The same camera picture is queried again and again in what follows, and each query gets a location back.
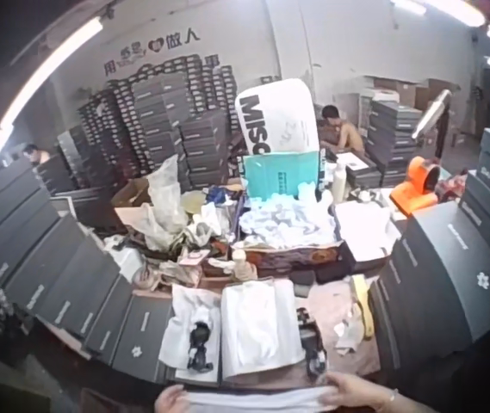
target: person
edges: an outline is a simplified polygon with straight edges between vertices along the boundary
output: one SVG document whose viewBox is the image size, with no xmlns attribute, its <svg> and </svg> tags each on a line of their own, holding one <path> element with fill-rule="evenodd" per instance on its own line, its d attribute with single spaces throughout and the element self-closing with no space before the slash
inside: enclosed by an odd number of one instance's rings
<svg viewBox="0 0 490 413">
<path fill-rule="evenodd" d="M 337 135 L 337 142 L 333 143 L 322 140 L 321 147 L 325 147 L 333 152 L 344 148 L 351 148 L 360 153 L 365 152 L 362 137 L 356 127 L 340 118 L 340 113 L 336 106 L 325 106 L 321 111 L 321 115 L 335 129 Z"/>
<path fill-rule="evenodd" d="M 320 402 L 327 407 L 370 407 L 383 413 L 436 413 L 397 391 L 352 374 L 327 373 L 326 381 L 334 386 L 321 397 Z M 182 385 L 166 388 L 155 403 L 155 413 L 185 413 L 188 408 Z"/>
<path fill-rule="evenodd" d="M 51 157 L 47 151 L 38 149 L 38 146 L 34 144 L 28 144 L 22 150 L 25 157 L 28 158 L 33 166 L 38 166 L 42 163 L 49 161 Z"/>
</svg>

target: person's hand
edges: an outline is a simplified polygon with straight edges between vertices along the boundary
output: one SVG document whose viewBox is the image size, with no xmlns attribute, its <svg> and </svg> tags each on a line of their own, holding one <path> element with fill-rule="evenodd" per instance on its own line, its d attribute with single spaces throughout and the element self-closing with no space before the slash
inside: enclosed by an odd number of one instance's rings
<svg viewBox="0 0 490 413">
<path fill-rule="evenodd" d="M 165 388 L 155 402 L 155 413 L 184 413 L 188 408 L 182 385 Z"/>
<path fill-rule="evenodd" d="M 376 407 L 392 397 L 389 389 L 352 374 L 327 373 L 326 379 L 336 386 L 321 397 L 327 406 Z"/>
</svg>

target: white fabric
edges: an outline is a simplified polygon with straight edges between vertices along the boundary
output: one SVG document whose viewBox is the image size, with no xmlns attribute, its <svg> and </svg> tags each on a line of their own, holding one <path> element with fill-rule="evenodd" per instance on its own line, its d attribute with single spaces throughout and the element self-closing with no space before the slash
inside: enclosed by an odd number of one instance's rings
<svg viewBox="0 0 490 413">
<path fill-rule="evenodd" d="M 189 392 L 189 413 L 263 413 L 284 411 L 285 413 L 304 413 L 333 410 L 319 403 L 324 393 L 334 389 L 330 386 L 311 387 L 271 395 L 236 396 L 233 394 Z"/>
<path fill-rule="evenodd" d="M 248 281 L 226 287 L 221 311 L 224 379 L 304 360 L 291 281 Z"/>
<path fill-rule="evenodd" d="M 220 359 L 220 297 L 207 290 L 172 285 L 174 317 L 164 332 L 158 358 L 169 367 L 176 368 L 176 378 L 202 382 L 216 382 Z M 189 361 L 189 333 L 196 321 L 209 320 L 210 339 L 205 344 L 207 362 L 214 365 L 209 373 L 197 373 L 187 369 Z"/>
</svg>

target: bracelet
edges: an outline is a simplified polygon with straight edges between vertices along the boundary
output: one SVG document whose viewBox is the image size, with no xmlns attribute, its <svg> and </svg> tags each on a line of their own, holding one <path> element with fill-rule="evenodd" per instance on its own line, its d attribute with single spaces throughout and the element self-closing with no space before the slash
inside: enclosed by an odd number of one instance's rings
<svg viewBox="0 0 490 413">
<path fill-rule="evenodd" d="M 388 407 L 388 405 L 391 404 L 396 399 L 396 396 L 399 393 L 400 392 L 398 391 L 398 389 L 393 389 L 392 394 L 390 395 L 390 399 L 377 410 L 377 413 L 383 412 L 386 409 L 386 407 Z"/>
</svg>

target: bottle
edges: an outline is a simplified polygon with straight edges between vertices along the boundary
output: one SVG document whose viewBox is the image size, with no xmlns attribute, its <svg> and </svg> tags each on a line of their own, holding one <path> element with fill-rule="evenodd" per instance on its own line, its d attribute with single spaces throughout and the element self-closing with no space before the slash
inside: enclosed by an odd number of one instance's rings
<svg viewBox="0 0 490 413">
<path fill-rule="evenodd" d="M 344 193 L 346 191 L 346 165 L 337 162 L 337 168 L 332 176 L 331 193 L 334 205 L 344 201 Z"/>
</svg>

